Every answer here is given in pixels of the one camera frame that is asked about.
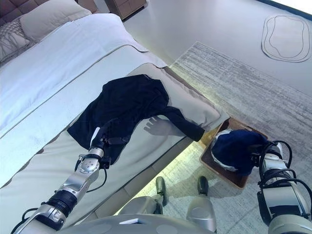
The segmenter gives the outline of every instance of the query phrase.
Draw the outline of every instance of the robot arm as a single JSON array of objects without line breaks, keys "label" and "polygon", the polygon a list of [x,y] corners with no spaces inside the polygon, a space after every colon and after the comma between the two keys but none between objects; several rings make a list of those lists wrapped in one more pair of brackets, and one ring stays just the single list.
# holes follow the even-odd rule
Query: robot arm
[{"label": "robot arm", "polygon": [[[288,162],[283,160],[284,143],[290,152]],[[292,151],[283,141],[270,142],[263,148],[259,159],[257,193],[259,210],[262,220],[269,226],[269,234],[312,234],[311,210],[300,193],[297,184],[307,189],[312,201],[312,191],[302,180],[296,178],[295,171],[290,169]]]},{"label": "robot arm", "polygon": [[100,169],[104,169],[106,181],[106,169],[110,166],[110,159],[104,156],[107,143],[103,140],[103,129],[100,128],[92,140],[88,154],[79,155],[75,172],[68,177],[47,202],[41,204],[31,217],[20,226],[17,225],[12,233],[55,233],[62,228],[66,218],[82,197],[87,192],[95,190],[88,191],[90,185],[98,178]]}]

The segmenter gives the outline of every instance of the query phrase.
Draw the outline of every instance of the gray floor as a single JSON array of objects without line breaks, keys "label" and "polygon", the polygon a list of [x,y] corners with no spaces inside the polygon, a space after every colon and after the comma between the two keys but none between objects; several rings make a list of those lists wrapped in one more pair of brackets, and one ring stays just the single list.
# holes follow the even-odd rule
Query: gray floor
[{"label": "gray floor", "polygon": [[312,96],[312,58],[283,62],[261,50],[265,18],[285,13],[256,0],[149,0],[124,25],[169,65],[199,41]]}]

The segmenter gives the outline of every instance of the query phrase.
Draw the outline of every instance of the nightstand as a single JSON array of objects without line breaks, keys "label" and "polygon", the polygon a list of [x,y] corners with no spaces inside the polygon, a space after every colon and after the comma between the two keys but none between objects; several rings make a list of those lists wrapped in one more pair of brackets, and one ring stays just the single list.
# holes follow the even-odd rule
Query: nightstand
[{"label": "nightstand", "polygon": [[110,12],[122,20],[146,4],[146,0],[105,0],[105,2]]}]

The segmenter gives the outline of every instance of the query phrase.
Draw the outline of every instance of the brown tray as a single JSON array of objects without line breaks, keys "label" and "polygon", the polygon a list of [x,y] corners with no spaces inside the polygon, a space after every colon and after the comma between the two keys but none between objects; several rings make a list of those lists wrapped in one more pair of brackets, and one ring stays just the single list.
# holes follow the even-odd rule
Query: brown tray
[{"label": "brown tray", "polygon": [[[254,131],[257,133],[262,134],[266,139],[268,138],[265,134],[263,134],[262,132],[247,126],[246,124],[234,119],[234,118],[229,118],[227,121],[225,121],[222,126],[220,127],[219,132],[231,128],[233,130],[238,130],[238,129],[245,129],[248,131]],[[225,170],[223,167],[219,166],[219,164],[217,164],[213,157],[211,156],[211,148],[210,145],[206,147],[206,150],[204,151],[204,153],[202,154],[202,156],[200,157],[200,162],[202,164],[204,164],[204,166],[206,166],[207,168],[209,168],[210,170],[212,170],[213,172],[215,172],[218,176],[220,176],[221,178],[223,178],[224,180],[226,180],[227,182],[231,183],[232,185],[234,185],[237,188],[243,189],[246,186],[246,182],[248,179],[248,176],[241,176],[238,175],[235,172],[230,172]]]}]

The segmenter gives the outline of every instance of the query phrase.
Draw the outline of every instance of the headboard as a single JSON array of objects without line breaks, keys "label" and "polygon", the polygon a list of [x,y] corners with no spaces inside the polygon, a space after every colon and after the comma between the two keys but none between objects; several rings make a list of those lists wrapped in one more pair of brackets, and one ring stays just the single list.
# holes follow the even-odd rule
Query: headboard
[{"label": "headboard", "polygon": [[[26,14],[48,0],[0,0],[0,26]],[[75,0],[92,13],[98,10],[93,0]]]}]

